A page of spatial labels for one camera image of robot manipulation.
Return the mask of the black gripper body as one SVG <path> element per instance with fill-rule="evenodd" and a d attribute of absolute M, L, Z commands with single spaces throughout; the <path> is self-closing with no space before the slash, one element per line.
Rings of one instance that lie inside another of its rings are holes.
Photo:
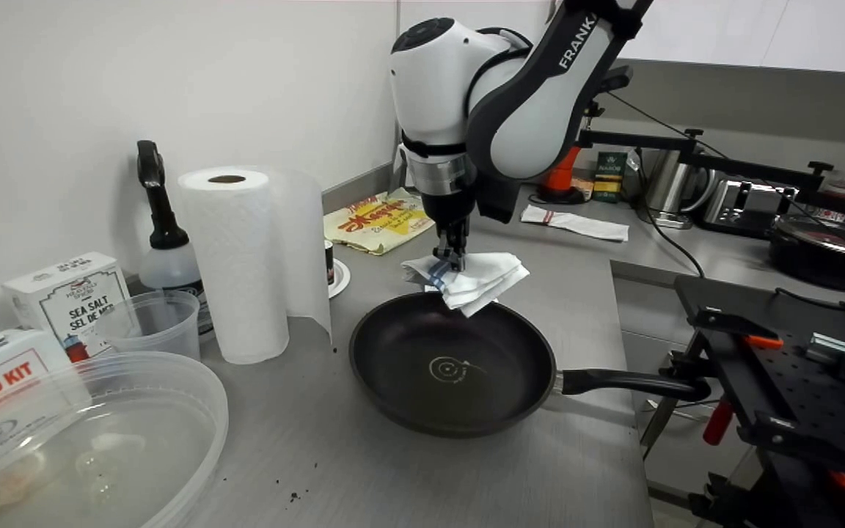
<path fill-rule="evenodd" d="M 465 192 L 424 197 L 421 207 L 437 225 L 433 255 L 439 261 L 461 264 L 470 235 L 471 200 Z"/>

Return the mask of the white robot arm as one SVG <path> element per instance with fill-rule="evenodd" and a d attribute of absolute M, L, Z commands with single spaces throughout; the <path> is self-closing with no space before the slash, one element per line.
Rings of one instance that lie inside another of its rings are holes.
<path fill-rule="evenodd" d="M 537 40 L 455 18 L 399 33 L 386 63 L 396 154 L 437 225 L 437 261 L 461 269 L 470 214 L 506 222 L 520 187 L 562 157 L 649 6 L 559 0 Z"/>

